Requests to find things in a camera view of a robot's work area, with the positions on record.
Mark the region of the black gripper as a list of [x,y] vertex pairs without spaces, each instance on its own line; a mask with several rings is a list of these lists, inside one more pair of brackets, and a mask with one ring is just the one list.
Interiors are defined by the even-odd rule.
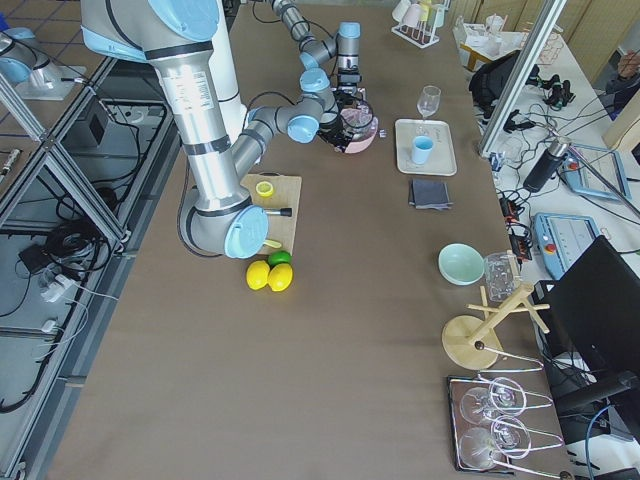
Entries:
[[361,80],[358,70],[338,70],[333,94],[339,108],[357,108],[366,104],[365,90],[359,87]]
[[345,128],[342,115],[336,111],[325,111],[322,114],[317,136],[339,153],[346,152],[353,138]]

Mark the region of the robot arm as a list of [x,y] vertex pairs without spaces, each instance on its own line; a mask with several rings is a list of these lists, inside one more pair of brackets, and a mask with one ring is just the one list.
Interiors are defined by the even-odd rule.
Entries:
[[304,71],[291,106],[245,113],[239,100],[219,1],[84,1],[85,45],[117,59],[151,65],[179,130],[196,185],[178,225],[191,248],[230,258],[257,254],[267,239],[266,211],[242,179],[277,134],[307,144],[316,136],[342,148],[337,98],[360,82],[360,25],[343,22],[324,40],[291,1],[271,7],[298,44]]
[[356,95],[362,80],[359,67],[361,25],[343,21],[334,34],[318,39],[311,31],[311,21],[301,14],[293,1],[270,0],[268,4],[297,43],[299,59],[304,68],[320,67],[334,59],[337,68],[336,89],[344,94]]

